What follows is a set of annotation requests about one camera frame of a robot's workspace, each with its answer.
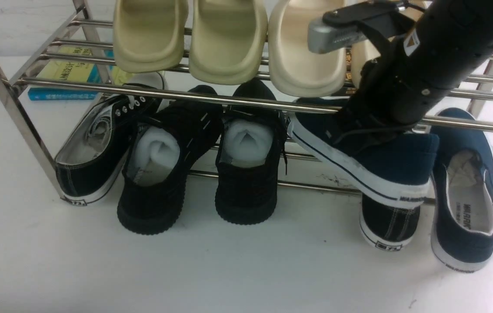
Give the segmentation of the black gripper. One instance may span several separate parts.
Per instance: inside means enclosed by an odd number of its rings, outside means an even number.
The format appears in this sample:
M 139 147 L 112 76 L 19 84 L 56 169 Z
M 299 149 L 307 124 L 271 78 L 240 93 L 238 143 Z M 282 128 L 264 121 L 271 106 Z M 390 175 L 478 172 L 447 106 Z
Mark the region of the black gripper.
M 421 120 L 421 62 L 373 59 L 362 70 L 358 91 L 338 112 L 338 148 L 384 144 Z

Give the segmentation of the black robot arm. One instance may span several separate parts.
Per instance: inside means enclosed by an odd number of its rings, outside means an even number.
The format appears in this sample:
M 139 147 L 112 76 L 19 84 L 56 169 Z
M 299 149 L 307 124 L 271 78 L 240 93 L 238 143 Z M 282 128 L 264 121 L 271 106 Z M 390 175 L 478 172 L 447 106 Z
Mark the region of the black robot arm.
M 435 0 L 413 23 L 397 3 L 373 0 L 323 16 L 353 27 L 380 52 L 358 91 L 326 125 L 332 145 L 359 151 L 392 140 L 493 54 L 493 0 Z

